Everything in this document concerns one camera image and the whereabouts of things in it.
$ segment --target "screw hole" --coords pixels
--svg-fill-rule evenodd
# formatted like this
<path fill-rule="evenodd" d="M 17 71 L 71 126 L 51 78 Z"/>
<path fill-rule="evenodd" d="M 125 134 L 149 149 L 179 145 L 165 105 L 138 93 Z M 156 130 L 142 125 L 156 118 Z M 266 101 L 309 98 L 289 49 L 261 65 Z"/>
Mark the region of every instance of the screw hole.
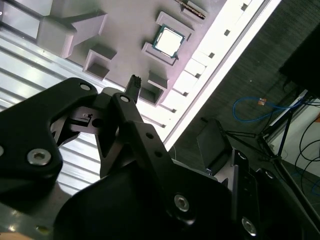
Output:
<path fill-rule="evenodd" d="M 95 128 L 101 128 L 104 125 L 104 121 L 101 118 L 96 118 L 92 121 L 92 126 Z"/>
<path fill-rule="evenodd" d="M 46 155 L 43 152 L 37 152 L 33 154 L 33 158 L 37 160 L 43 160 L 45 159 Z"/>
<path fill-rule="evenodd" d="M 158 157 L 161 158 L 162 157 L 162 153 L 159 151 L 155 151 L 154 154 Z"/>
<path fill-rule="evenodd" d="M 149 139 L 153 139 L 153 138 L 154 138 L 154 136 L 153 136 L 151 133 L 149 133 L 149 132 L 147 132 L 145 135 L 146 135 Z"/>

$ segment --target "blue cable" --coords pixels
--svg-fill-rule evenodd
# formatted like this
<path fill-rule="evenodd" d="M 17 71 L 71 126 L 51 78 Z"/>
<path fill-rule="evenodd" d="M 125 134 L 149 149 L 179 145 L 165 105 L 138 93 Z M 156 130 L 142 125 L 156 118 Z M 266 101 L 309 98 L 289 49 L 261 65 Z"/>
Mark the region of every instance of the blue cable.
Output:
<path fill-rule="evenodd" d="M 263 116 L 260 116 L 260 117 L 257 117 L 255 119 L 251 119 L 251 120 L 243 120 L 243 119 L 240 119 L 236 116 L 236 105 L 239 103 L 239 102 L 242 102 L 244 100 L 258 100 L 258 101 L 262 101 L 260 99 L 260 97 L 256 97 L 256 96 L 245 96 L 245 97 L 242 97 L 240 99 L 238 99 L 237 101 L 234 102 L 233 104 L 233 107 L 232 107 L 232 114 L 233 114 L 233 117 L 238 120 L 239 122 L 243 122 L 243 123 L 250 123 L 250 122 L 255 122 L 255 121 L 258 121 L 258 120 L 261 120 L 261 119 L 264 119 L 264 118 L 267 118 L 269 117 L 271 114 L 273 113 L 276 113 L 276 112 L 280 112 L 282 110 L 285 110 L 285 109 L 292 109 L 292 108 L 295 108 L 297 106 L 300 106 L 301 104 L 303 104 L 301 101 L 298 101 L 295 105 L 293 106 L 278 106 L 278 105 L 275 105 L 271 102 L 268 102 L 268 101 L 265 101 L 264 104 L 268 105 L 268 106 L 271 106 L 273 107 L 274 109 L 277 109 L 273 112 L 270 112 L 266 115 L 263 115 Z"/>
<path fill-rule="evenodd" d="M 315 194 L 315 195 L 317 195 L 317 196 L 320 196 L 320 193 L 317 193 L 317 192 L 315 191 L 315 188 L 316 188 L 316 187 L 319 187 L 318 183 L 320 183 L 320 180 L 317 181 L 317 182 L 315 182 L 315 183 L 313 184 L 313 187 L 312 187 L 312 190 L 311 190 L 311 191 L 312 191 L 313 194 Z"/>

